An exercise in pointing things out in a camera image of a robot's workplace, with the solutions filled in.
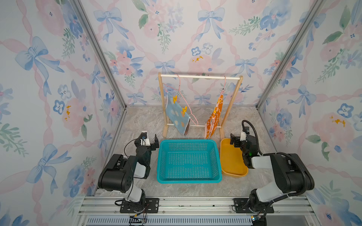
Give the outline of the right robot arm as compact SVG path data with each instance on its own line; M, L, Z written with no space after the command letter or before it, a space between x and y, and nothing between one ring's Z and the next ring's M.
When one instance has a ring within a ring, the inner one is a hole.
M241 150L243 163L248 169L270 169L274 176L274 181L253 189L246 202L236 205L237 210L268 211L275 202L314 189L314 179L298 154L278 152L261 155L257 137L244 132L241 136L231 134L230 144Z

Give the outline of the pink hanger with blue towel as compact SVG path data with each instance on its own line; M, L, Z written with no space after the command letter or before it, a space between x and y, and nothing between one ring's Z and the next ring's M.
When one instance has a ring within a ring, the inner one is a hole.
M180 95L181 95L181 97L182 97L182 99L185 101L185 104L186 104L186 106L187 106L187 109L189 109L189 113L191 114L191 116L194 118L194 120L193 119L191 119L191 121L193 122L193 125L199 125L199 122L198 122L198 120L197 120L197 118L196 118L196 116L193 114L193 112L192 112L192 109L191 109L191 107L190 107L190 105L188 104L188 102L187 102L187 99L184 97L184 95L182 94L182 92L181 92L181 78L183 78L184 76L182 75L182 76L180 76L180 75L178 75L178 74L173 74L173 75L170 75L170 74L162 74L162 75L160 75L161 77L167 77L167 78L178 78L178 81L179 81L179 85L178 85L178 89L176 90Z

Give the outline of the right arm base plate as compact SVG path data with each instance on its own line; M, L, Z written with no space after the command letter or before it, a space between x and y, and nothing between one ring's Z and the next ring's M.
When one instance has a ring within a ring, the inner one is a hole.
M265 211L268 214L274 213L272 206L266 209L267 204L267 202L250 201L249 198L233 198L232 209L236 213L263 214Z

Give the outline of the light blue towel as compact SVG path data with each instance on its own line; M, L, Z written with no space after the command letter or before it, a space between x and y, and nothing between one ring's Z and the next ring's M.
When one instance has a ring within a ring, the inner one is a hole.
M184 109L177 101L174 101L176 97L177 96L172 97L170 94L167 94L166 115L179 133L185 136L189 131L190 116L187 112L184 112Z

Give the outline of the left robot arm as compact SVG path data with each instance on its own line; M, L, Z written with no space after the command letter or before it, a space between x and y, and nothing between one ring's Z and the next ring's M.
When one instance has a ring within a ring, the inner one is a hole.
M133 140L136 155L114 154L99 176L98 188L122 194L130 204L144 204L145 192L134 184L134 179L147 179L150 173L152 152L159 148L159 140L151 143L148 133L143 131Z

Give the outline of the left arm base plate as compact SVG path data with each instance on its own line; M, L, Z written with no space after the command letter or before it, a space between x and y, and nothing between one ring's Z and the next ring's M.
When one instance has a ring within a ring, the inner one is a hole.
M122 200L120 213L158 213L159 198L141 198L139 202Z

